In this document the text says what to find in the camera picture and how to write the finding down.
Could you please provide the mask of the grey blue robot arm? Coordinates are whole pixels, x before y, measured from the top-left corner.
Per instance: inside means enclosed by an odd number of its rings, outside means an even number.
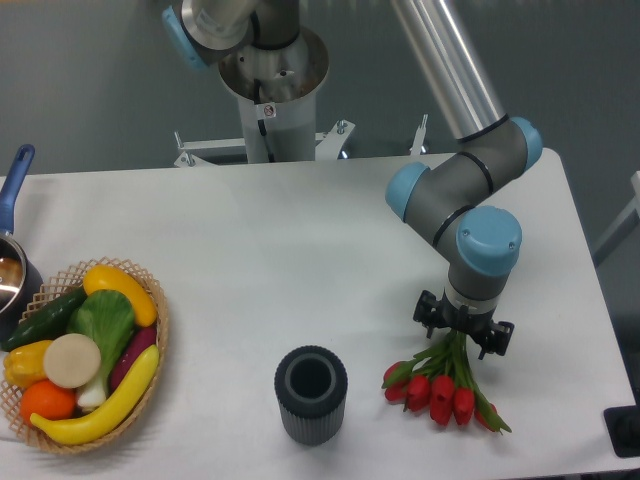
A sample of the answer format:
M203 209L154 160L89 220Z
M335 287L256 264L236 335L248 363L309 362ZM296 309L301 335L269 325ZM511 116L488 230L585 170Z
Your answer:
M424 292L414 318L468 334L504 355L514 327L493 319L522 242L515 217L488 205L543 150L539 132L501 106L444 1L397 1L394 11L460 149L437 167L414 162L389 181L392 211L449 264L441 297ZM315 96L328 72L322 40L296 1L180 1L162 14L195 69L216 66L236 96L251 163L315 160Z

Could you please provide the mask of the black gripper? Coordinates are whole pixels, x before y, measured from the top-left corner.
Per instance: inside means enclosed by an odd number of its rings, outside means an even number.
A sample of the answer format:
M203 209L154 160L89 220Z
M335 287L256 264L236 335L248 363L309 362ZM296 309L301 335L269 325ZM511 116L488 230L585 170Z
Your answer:
M431 337L439 328L450 328L469 335L479 346L479 360L486 355L505 356L508 350L515 325L511 322L493 322L495 308L477 313L470 306L455 306L443 295L439 301L428 290L420 294L413 314L413 320L426 329L426 336Z

